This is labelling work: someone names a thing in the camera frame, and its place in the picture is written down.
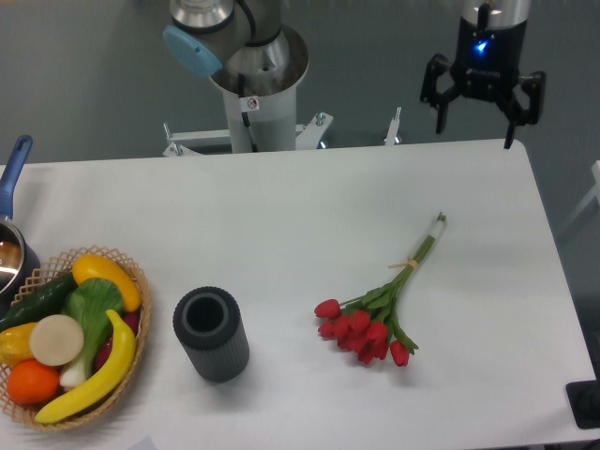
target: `yellow pepper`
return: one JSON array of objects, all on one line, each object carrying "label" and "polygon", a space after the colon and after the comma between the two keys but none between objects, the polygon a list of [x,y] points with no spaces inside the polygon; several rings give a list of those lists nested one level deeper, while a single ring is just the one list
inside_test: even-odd
[{"label": "yellow pepper", "polygon": [[83,411],[107,396],[128,374],[135,355],[135,335],[116,311],[106,315],[112,323],[112,350],[104,366],[83,384],[57,397],[36,414],[40,424],[53,424]]},{"label": "yellow pepper", "polygon": [[34,357],[29,349],[29,336],[36,324],[25,323],[0,333],[0,363],[13,368]]},{"label": "yellow pepper", "polygon": [[88,253],[73,264],[73,277],[78,285],[89,278],[104,278],[112,281],[123,296],[125,312],[135,312],[142,304],[140,292],[133,280],[119,264],[100,255]]}]

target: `tulip bouquet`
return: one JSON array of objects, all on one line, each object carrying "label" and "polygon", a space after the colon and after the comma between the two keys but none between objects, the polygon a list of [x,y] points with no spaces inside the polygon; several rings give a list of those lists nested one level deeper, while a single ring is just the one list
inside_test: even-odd
[{"label": "tulip bouquet", "polygon": [[374,358],[383,360],[389,351],[397,366],[407,366],[418,346],[400,327],[399,295],[442,233],[445,221],[446,216],[440,213],[414,255],[407,262],[389,266],[403,267],[389,283],[343,303],[334,298],[320,303],[315,314],[323,319],[319,327],[321,336],[337,339],[340,349],[356,352],[363,364],[369,364]]}]

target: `black cylinder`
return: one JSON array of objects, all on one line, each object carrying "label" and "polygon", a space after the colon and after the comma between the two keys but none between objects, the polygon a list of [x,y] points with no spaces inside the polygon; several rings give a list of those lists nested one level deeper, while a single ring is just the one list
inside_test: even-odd
[{"label": "black cylinder", "polygon": [[226,382],[248,363],[250,350],[240,308],[220,288],[203,287],[185,295],[172,318],[175,334],[198,373]]}]

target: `light blue robot joint cap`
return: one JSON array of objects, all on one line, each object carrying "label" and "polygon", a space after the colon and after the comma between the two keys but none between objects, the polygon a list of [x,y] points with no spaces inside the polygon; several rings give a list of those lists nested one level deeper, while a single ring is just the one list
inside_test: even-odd
[{"label": "light blue robot joint cap", "polygon": [[175,59],[196,75],[210,77],[223,67],[200,41],[176,26],[168,25],[162,33],[162,40]]}]

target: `cooking pot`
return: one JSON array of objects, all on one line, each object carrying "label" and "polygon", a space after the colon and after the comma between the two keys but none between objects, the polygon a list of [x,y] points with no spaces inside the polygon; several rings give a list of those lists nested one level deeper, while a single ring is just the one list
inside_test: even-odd
[{"label": "cooking pot", "polygon": [[33,142],[31,136],[17,140],[0,178],[0,318],[7,313],[25,279],[39,267],[38,256],[11,221],[15,186]]}]

